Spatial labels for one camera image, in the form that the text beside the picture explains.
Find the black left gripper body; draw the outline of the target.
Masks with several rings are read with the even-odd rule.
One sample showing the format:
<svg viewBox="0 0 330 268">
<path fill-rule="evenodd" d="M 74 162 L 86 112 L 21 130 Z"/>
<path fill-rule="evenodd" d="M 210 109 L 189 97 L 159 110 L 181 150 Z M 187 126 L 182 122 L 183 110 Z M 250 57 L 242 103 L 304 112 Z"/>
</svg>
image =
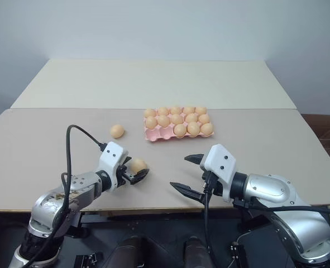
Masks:
<svg viewBox="0 0 330 268">
<path fill-rule="evenodd" d="M 126 165 L 120 165 L 116 171 L 117 186 L 123 186 L 127 182 L 133 184 L 134 174 Z"/>
</svg>

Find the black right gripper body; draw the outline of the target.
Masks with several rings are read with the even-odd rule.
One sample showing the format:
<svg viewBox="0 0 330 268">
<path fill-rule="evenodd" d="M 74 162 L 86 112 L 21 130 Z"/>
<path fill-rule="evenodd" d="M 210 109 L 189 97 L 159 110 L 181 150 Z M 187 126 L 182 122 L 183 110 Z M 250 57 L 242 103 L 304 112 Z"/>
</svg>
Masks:
<svg viewBox="0 0 330 268">
<path fill-rule="evenodd" d="M 205 171 L 202 175 L 204 180 L 204 190 L 201 196 L 201 200 L 211 199 L 212 195 L 221 197 L 223 195 L 223 186 L 218 181 L 218 176 L 212 171 Z"/>
</svg>

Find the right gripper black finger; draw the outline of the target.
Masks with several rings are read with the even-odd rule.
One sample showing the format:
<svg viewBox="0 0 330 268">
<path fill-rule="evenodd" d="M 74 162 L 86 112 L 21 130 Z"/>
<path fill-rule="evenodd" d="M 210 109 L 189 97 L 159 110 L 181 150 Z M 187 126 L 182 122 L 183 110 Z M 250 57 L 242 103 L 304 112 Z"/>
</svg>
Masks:
<svg viewBox="0 0 330 268">
<path fill-rule="evenodd" d="M 204 194 L 197 192 L 195 190 L 192 190 L 189 186 L 176 183 L 176 182 L 170 182 L 170 185 L 174 187 L 179 193 L 181 193 L 183 196 L 190 198 L 195 201 L 203 201 L 204 200 Z"/>
<path fill-rule="evenodd" d="M 203 158 L 204 158 L 204 154 L 192 154 L 186 156 L 184 160 L 202 166 Z"/>
</svg>

